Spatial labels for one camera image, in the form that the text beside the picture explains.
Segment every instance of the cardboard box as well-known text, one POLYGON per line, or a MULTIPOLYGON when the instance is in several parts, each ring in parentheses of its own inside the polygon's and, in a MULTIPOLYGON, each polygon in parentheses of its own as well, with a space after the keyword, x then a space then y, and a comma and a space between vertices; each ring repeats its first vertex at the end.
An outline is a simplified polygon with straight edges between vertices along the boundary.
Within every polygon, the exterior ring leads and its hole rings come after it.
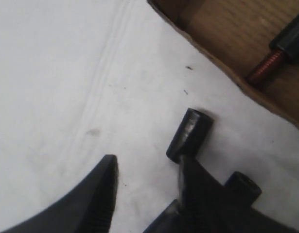
POLYGON ((148 2, 246 95, 299 128, 299 62, 280 67, 259 90, 243 78, 269 53, 269 42, 298 15, 299 0, 148 2))

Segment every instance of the black plastic piece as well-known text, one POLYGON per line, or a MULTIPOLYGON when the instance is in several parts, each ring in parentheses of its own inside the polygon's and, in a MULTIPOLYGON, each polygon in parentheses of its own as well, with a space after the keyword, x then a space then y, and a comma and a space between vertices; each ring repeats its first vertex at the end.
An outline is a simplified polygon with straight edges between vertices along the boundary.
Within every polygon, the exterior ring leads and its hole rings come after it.
POLYGON ((107 233, 115 208, 117 186, 117 157, 106 155, 65 197, 3 233, 107 233))
POLYGON ((182 218, 179 213, 179 203, 174 200, 144 233, 181 233, 184 232, 182 218))
POLYGON ((238 171, 227 180, 225 188, 229 189, 243 206, 251 206, 262 194, 262 190, 253 180, 238 171))
POLYGON ((189 108, 166 152, 175 163, 182 155, 194 158, 206 139, 214 120, 197 110, 189 108))
MULTIPOLYGON (((297 233, 237 200, 234 191, 222 186, 193 158, 181 157, 178 211, 181 231, 176 233, 297 233)), ((159 223, 173 233, 175 221, 159 223)))
POLYGON ((270 42, 269 47, 284 51, 291 63, 299 58, 299 15, 270 42))

